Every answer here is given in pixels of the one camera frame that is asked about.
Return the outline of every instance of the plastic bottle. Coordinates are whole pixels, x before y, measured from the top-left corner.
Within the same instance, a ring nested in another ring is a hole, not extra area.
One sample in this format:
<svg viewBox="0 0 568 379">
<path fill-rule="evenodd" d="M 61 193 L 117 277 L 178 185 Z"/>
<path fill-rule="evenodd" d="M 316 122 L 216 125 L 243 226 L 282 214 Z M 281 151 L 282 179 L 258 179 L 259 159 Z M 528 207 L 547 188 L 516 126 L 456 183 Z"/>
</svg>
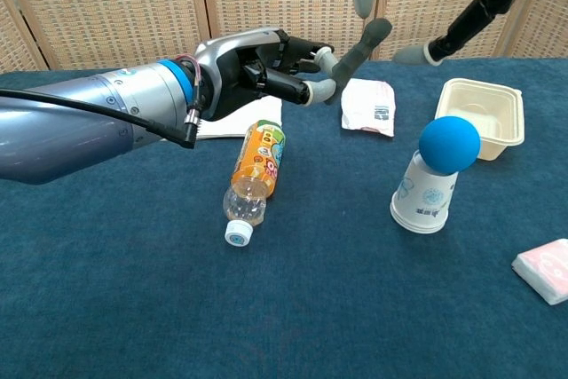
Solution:
<svg viewBox="0 0 568 379">
<path fill-rule="evenodd" d="M 266 199 L 276 186 L 285 141 L 282 128 L 275 122 L 261 120 L 248 128 L 223 199 L 229 244 L 248 245 L 253 227 L 264 221 Z"/>
</svg>

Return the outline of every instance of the blue carpet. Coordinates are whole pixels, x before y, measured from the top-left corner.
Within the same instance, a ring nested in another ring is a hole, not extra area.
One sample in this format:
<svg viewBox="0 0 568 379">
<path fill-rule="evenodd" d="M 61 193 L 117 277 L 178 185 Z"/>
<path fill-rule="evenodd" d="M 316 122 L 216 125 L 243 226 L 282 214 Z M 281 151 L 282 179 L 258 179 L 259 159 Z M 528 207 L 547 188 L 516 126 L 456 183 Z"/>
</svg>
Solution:
<svg viewBox="0 0 568 379">
<path fill-rule="evenodd" d="M 566 236 L 568 59 L 369 62 L 356 77 L 394 88 L 395 138 L 342 130 L 339 103 L 286 104 L 279 183 L 244 249 L 223 237 L 239 139 L 0 181 L 0 377 L 565 377 L 568 303 L 510 264 Z M 413 234 L 389 202 L 453 77 L 523 91 L 525 142 L 461 173 L 446 227 Z"/>
</svg>

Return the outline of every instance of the plastic container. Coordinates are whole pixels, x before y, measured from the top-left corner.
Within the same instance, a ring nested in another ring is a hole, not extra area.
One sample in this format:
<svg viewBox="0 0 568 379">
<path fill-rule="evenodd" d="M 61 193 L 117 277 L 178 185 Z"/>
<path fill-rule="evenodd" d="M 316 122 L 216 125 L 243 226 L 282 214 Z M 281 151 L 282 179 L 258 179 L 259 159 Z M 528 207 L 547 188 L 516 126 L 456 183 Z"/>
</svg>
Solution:
<svg viewBox="0 0 568 379">
<path fill-rule="evenodd" d="M 223 199 L 223 209 L 229 219 L 225 231 L 229 244 L 247 246 L 254 226 L 264 221 L 266 199 L 276 187 L 285 141 L 277 123 L 261 120 L 248 128 L 231 186 Z"/>
<path fill-rule="evenodd" d="M 508 146 L 525 141 L 521 91 L 499 84 L 451 79 L 444 84 L 436 118 L 456 115 L 473 124 L 481 137 L 478 159 L 495 160 Z"/>
</svg>

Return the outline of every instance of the blue foam ball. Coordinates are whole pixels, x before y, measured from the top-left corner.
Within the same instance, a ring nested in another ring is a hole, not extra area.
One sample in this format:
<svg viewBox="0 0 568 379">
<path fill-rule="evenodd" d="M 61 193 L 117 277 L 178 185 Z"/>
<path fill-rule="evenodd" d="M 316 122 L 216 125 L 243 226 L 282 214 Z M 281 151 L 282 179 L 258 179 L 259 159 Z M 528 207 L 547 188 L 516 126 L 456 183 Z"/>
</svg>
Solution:
<svg viewBox="0 0 568 379">
<path fill-rule="evenodd" d="M 456 116 L 440 117 L 422 131 L 418 150 L 428 166 L 440 173 L 461 172 L 479 155 L 481 138 L 476 128 Z"/>
</svg>

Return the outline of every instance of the bottle cap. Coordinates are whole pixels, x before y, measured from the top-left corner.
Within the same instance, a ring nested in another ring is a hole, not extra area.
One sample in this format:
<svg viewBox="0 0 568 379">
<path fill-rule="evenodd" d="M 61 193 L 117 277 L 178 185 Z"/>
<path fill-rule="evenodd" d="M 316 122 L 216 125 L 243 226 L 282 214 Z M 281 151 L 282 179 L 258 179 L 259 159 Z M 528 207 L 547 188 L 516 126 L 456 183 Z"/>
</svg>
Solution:
<svg viewBox="0 0 568 379">
<path fill-rule="evenodd" d="M 233 246 L 246 246 L 249 244 L 252 235 L 252 225 L 246 221 L 234 219 L 229 221 L 225 231 L 225 240 Z"/>
</svg>

